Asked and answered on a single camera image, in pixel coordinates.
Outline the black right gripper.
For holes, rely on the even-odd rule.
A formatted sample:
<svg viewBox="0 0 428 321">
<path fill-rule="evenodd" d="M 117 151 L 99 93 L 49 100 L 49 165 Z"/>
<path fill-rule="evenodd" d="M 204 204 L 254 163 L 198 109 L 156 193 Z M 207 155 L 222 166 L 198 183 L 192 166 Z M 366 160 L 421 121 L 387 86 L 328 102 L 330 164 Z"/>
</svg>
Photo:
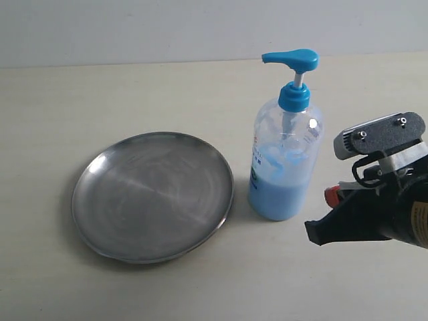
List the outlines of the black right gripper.
<svg viewBox="0 0 428 321">
<path fill-rule="evenodd" d="M 357 182 L 339 182 L 324 190 L 333 208 L 320 220 L 304 223 L 312 243 L 395 239 L 427 248 L 426 173 L 391 180 L 379 190 L 357 189 Z"/>
</svg>

